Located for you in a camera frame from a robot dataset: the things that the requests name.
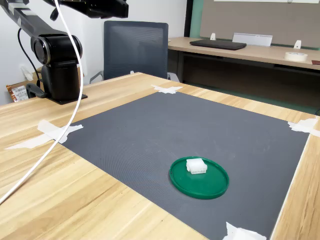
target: green plastic lid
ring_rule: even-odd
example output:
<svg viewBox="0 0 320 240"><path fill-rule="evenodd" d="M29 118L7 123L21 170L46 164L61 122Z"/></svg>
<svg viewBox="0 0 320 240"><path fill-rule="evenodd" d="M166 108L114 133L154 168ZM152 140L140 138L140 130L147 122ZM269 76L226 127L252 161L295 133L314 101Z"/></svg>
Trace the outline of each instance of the green plastic lid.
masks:
<svg viewBox="0 0 320 240"><path fill-rule="evenodd" d="M206 173L191 174L187 171L187 159L202 159ZM170 178L183 194L196 199L215 199L223 195L229 186L227 172L217 163L199 156L182 157L172 163Z"/></svg>

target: wooden table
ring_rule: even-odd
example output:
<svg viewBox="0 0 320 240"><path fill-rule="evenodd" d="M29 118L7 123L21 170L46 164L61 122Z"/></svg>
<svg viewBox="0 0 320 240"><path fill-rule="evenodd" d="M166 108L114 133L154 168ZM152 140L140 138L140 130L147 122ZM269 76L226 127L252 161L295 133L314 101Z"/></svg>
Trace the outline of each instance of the wooden table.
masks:
<svg viewBox="0 0 320 240"><path fill-rule="evenodd" d="M293 49L292 47L283 46L265 47L252 45L247 45L245 48L239 50L225 50L212 47L192 46L190 42L196 40L200 40L200 38L170 38L168 49L195 54L212 55L232 59L250 60L255 62L320 70L320 65L313 65L311 62L311 60L320 61L320 51L317 50ZM308 54L308 57L304 62L289 61L285 60L285 53L287 52L304 53Z"/></svg>
<svg viewBox="0 0 320 240"><path fill-rule="evenodd" d="M84 87L74 122L156 92L179 92L290 122L314 115L135 73ZM5 148L41 134L38 122L62 127L76 103L33 98L0 107L0 196L49 148ZM320 237L320 138L310 136L274 231L274 239ZM120 181L58 144L0 205L0 239L205 239Z"/></svg>

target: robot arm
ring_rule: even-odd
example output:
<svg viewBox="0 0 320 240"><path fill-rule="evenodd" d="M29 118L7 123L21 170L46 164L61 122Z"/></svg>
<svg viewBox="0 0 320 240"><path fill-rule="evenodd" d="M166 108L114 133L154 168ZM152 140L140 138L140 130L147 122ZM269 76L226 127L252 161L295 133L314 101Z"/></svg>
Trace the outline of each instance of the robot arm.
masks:
<svg viewBox="0 0 320 240"><path fill-rule="evenodd" d="M44 0L55 6L54 0ZM67 33L55 30L46 24L28 7L29 0L0 0L5 13L31 37L31 49L42 63L44 92L32 83L27 84L29 97L49 98L59 104L77 100L80 87L77 71L77 56ZM60 5L68 6L89 18L127 18L129 6L126 0L59 0ZM55 8L50 18L55 21L58 11ZM82 45L72 36L80 57Z"/></svg>

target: gray mat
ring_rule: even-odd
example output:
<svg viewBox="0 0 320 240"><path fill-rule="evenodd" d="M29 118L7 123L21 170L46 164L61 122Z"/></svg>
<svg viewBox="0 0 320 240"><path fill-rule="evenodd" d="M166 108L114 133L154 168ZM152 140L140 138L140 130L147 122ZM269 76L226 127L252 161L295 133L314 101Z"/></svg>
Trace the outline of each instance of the gray mat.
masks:
<svg viewBox="0 0 320 240"><path fill-rule="evenodd" d="M154 93L78 121L63 144L209 239L226 222L270 237L308 134L286 121L183 93ZM200 156L230 178L224 195L201 200L169 179L178 158Z"/></svg>

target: white tape roll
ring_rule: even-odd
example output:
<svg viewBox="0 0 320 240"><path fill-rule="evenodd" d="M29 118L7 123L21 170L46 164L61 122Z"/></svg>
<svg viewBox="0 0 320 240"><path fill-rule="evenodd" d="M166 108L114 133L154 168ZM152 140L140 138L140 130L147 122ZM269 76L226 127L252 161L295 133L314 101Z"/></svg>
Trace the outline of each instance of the white tape roll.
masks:
<svg viewBox="0 0 320 240"><path fill-rule="evenodd" d="M308 54L300 53L300 52L286 52L284 59L295 62L304 62L307 60Z"/></svg>

